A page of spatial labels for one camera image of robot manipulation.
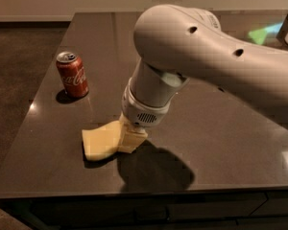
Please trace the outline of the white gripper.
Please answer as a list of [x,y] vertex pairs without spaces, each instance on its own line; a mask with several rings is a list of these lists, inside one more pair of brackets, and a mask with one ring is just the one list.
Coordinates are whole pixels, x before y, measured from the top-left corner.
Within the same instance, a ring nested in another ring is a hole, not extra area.
[[151,107],[141,103],[131,91],[131,80],[122,96],[122,113],[119,118],[120,139],[118,151],[133,153],[148,137],[143,127],[157,126],[169,110],[167,103],[162,107]]

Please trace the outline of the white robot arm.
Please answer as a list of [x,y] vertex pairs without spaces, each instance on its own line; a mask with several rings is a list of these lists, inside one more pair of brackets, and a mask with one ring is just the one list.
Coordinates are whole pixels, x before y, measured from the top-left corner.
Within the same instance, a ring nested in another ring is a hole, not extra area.
[[131,153],[160,123],[190,78],[206,81],[288,129],[288,51],[221,31],[216,16],[174,5],[154,6],[136,21],[140,55],[122,97],[119,149]]

